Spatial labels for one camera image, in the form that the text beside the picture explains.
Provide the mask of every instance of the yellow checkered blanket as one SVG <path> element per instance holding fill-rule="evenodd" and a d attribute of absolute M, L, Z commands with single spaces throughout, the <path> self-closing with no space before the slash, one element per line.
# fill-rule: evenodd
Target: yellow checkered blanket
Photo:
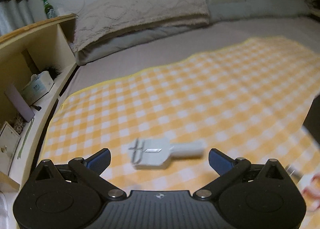
<path fill-rule="evenodd" d="M 283 37 L 252 38 L 74 93 L 50 122 L 41 157 L 60 164 L 109 148 L 101 176 L 127 193 L 193 193 L 218 176 L 207 154 L 166 170 L 135 170 L 127 148 L 137 137 L 203 140 L 206 152 L 252 163 L 276 158 L 311 173 L 320 151 L 302 124 L 319 84 L 319 55 Z M 316 220 L 306 217 L 302 228 L 316 228 Z"/>

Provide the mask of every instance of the pillow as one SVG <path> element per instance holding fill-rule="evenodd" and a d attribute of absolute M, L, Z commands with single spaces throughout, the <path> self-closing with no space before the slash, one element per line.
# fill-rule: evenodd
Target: pillow
<path fill-rule="evenodd" d="M 78 65 L 85 65 L 88 62 L 92 62 L 123 49 L 186 32 L 201 26 L 202 25 L 155 27 L 152 29 L 130 32 L 118 37 L 99 40 L 98 42 L 85 47 L 81 51 L 76 52 L 76 62 Z"/>
<path fill-rule="evenodd" d="M 210 23 L 251 17 L 294 17 L 310 14 L 304 0 L 246 0 L 215 4 L 206 0 Z"/>
<path fill-rule="evenodd" d="M 76 21 L 73 51 L 78 52 L 105 35 L 159 26 L 209 23 L 205 0 L 97 0 Z"/>

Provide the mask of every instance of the blue gripper pad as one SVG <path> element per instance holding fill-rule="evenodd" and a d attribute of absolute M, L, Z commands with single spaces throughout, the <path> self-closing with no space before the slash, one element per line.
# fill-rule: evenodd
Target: blue gripper pad
<path fill-rule="evenodd" d="M 100 175 L 109 165 L 111 162 L 111 153 L 108 149 L 102 149 L 95 153 L 94 155 L 90 156 L 86 160 L 84 160 L 84 165 Z"/>
<path fill-rule="evenodd" d="M 212 149 L 209 152 L 209 164 L 220 176 L 222 176 L 234 167 L 235 161 L 222 152 Z"/>

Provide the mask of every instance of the gray handle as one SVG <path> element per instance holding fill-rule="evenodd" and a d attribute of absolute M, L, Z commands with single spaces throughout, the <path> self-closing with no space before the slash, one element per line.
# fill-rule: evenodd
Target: gray handle
<path fill-rule="evenodd" d="M 202 141 L 170 144 L 170 156 L 174 158 L 201 157 L 204 148 Z"/>

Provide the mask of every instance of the tissue box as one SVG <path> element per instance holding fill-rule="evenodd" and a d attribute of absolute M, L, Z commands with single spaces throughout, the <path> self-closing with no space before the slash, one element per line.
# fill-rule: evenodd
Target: tissue box
<path fill-rule="evenodd" d="M 21 95 L 30 106 L 47 94 L 51 90 L 53 84 L 54 81 L 50 77 L 48 71 L 44 71 L 38 75 L 34 74 L 31 77 L 31 81 L 22 90 Z"/>

